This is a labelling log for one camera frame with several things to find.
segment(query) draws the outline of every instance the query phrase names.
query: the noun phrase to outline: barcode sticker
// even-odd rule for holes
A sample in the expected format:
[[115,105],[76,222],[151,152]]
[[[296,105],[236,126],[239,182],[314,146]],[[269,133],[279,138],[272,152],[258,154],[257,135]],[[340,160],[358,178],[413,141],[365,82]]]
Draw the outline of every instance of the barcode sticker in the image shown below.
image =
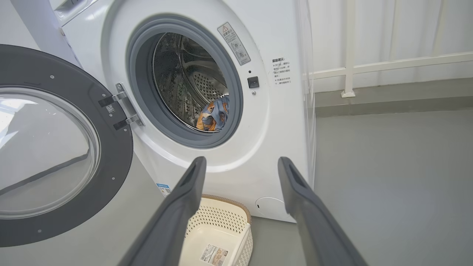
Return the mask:
[[209,244],[205,247],[201,260],[214,266],[222,266],[227,255],[228,250]]
[[163,194],[164,197],[167,197],[169,194],[171,194],[172,190],[169,188],[168,185],[163,185],[163,184],[158,184],[156,185],[159,187],[159,190],[161,190],[161,193]]

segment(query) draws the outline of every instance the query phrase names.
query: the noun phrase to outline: basket label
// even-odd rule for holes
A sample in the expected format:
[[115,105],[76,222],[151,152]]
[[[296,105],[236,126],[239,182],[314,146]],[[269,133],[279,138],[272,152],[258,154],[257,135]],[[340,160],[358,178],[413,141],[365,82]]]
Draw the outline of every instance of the basket label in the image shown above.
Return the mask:
[[227,255],[228,250],[209,244],[205,247],[201,260],[214,266],[222,266]]

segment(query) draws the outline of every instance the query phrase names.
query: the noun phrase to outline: washing machine door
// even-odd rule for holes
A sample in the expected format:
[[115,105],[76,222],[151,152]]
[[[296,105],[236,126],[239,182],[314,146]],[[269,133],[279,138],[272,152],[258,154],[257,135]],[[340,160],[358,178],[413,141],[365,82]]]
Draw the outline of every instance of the washing machine door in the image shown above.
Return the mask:
[[110,97],[69,62],[0,45],[0,247],[71,230],[115,196],[133,142]]

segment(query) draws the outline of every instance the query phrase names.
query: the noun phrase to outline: door glass window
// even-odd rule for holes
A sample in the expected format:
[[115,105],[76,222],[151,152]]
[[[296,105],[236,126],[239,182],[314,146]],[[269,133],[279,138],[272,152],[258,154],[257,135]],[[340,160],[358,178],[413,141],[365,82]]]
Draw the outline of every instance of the door glass window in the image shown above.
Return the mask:
[[56,209],[95,173],[99,141],[73,105],[49,93],[0,88],[0,219]]

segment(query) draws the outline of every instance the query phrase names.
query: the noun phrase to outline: patterned cloth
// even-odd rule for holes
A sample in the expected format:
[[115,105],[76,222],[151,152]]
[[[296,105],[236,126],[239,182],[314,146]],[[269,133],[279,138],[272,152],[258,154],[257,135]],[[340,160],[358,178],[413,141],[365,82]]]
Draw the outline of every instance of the patterned cloth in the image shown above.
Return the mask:
[[228,95],[209,103],[197,119],[197,128],[204,131],[218,131],[227,121],[230,99]]

